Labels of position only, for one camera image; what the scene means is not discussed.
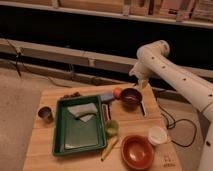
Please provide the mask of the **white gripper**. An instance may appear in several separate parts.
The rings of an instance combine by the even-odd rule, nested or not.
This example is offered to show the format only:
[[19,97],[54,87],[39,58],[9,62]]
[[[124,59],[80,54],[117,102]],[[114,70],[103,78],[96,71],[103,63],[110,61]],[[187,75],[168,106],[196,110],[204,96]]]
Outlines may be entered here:
[[151,71],[143,65],[141,62],[136,62],[132,69],[129,71],[130,76],[135,76],[138,81],[138,88],[143,89],[148,84],[148,78],[150,77]]

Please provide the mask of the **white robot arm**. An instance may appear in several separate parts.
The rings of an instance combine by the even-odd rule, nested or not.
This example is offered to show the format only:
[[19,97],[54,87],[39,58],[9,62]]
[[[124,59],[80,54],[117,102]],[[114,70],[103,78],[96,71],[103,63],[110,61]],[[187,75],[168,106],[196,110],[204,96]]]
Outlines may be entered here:
[[141,46],[129,75],[135,75],[138,86],[142,87],[151,73],[156,73],[205,116],[210,125],[198,171],[213,171],[213,83],[170,62],[169,53],[169,44],[164,40]]

